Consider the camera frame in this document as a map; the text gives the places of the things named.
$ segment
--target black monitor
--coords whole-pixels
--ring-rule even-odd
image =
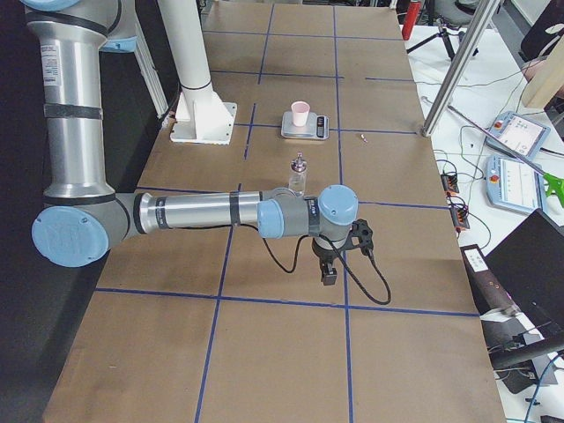
[[[486,262],[545,338],[564,329],[564,230],[534,211]]]

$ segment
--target blue and white device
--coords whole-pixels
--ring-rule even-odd
[[[515,112],[506,112],[497,116],[489,131],[508,149],[522,154],[527,159],[533,159],[548,137],[550,128]],[[490,137],[486,137],[486,145],[504,152]]]
[[[545,209],[542,176],[519,160],[493,155],[487,161],[486,193],[495,207],[531,214]]]

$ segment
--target device screen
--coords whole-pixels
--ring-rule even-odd
[[[526,156],[540,138],[543,127],[521,116],[512,116],[499,139],[505,146]]]
[[[527,165],[514,160],[500,160],[501,199],[506,203],[538,208],[535,172]]]

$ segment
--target dark wall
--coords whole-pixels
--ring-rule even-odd
[[[137,15],[172,100],[176,75],[156,2],[139,1]],[[66,269],[33,246],[50,176],[39,42],[21,3],[4,2],[0,40],[0,416],[40,421],[105,260]],[[130,192],[160,122],[133,54],[100,54],[100,73],[108,182]]]

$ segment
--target cup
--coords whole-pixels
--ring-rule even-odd
[[[293,126],[304,126],[308,121],[309,104],[305,101],[295,101],[292,103],[292,123]]]

